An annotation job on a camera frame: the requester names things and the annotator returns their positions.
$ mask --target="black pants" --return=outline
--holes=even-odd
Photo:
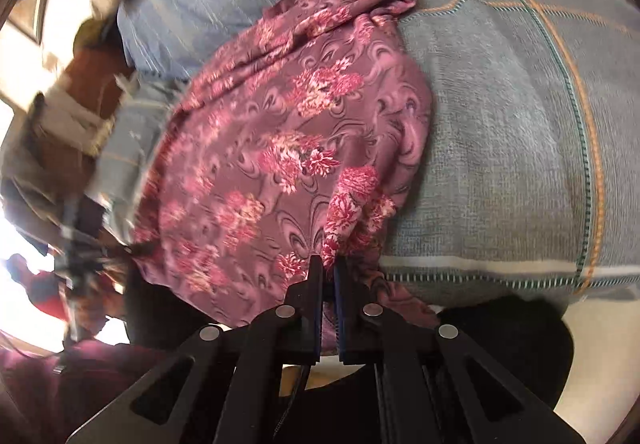
[[[132,271],[125,292],[127,332],[133,344],[173,350],[202,325],[203,313],[172,294],[150,285]],[[462,329],[502,366],[550,407],[564,388],[574,343],[561,316],[543,300],[504,297],[440,314],[443,323]],[[324,388],[300,395],[278,434],[278,443],[306,444],[380,441],[372,367]]]

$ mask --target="maroon fabric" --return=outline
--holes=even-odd
[[[25,433],[40,444],[63,444],[82,424],[164,358],[133,345],[88,340],[62,354],[30,358],[0,348],[0,379],[8,395],[0,399],[3,442]],[[11,417],[11,399],[21,417]]]
[[[414,5],[282,0],[217,51],[148,174],[135,238],[162,243],[145,279],[236,327],[281,303],[312,254],[330,267],[340,252],[380,302],[434,324],[377,265],[428,134],[431,92],[395,21]]]

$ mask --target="orange stripe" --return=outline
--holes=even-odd
[[[528,1],[531,7],[538,12],[540,19],[542,19],[546,28],[556,40],[556,45],[558,46],[558,49],[560,50],[562,57],[564,58],[564,61],[569,68],[569,71],[571,71],[572,77],[574,78],[578,97],[580,98],[580,103],[582,104],[582,112],[584,113],[584,120],[586,123],[587,134],[591,146],[591,155],[593,156],[593,164],[595,169],[595,188],[597,197],[596,215],[594,220],[595,230],[593,236],[593,249],[591,250],[587,276],[585,281],[580,285],[580,288],[577,291],[578,293],[580,293],[584,291],[591,283],[593,270],[600,257],[600,249],[602,247],[602,235],[604,232],[604,173],[602,172],[602,156],[600,155],[600,144],[598,143],[598,134],[596,131],[595,120],[593,118],[593,111],[591,110],[591,104],[589,103],[582,78],[578,73],[578,68],[576,67],[575,62],[570,55],[569,50],[566,48],[566,45],[564,45],[564,42],[560,38],[560,35],[558,34],[556,28],[553,26],[553,23],[545,16],[542,6],[539,5],[535,0]]]

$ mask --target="pink floral garment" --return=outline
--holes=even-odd
[[[134,233],[161,239],[148,281],[235,327],[281,303],[312,254],[347,254],[381,303],[433,325],[377,266],[430,119],[395,23],[414,4],[282,0],[217,51],[148,174]]]

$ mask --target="pink cloth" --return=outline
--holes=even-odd
[[[140,261],[147,281],[236,327],[280,304],[312,254],[329,268],[343,253],[381,303],[436,323],[377,265],[430,121],[395,21],[414,5],[282,0],[217,51],[148,174],[134,237],[161,248]]]

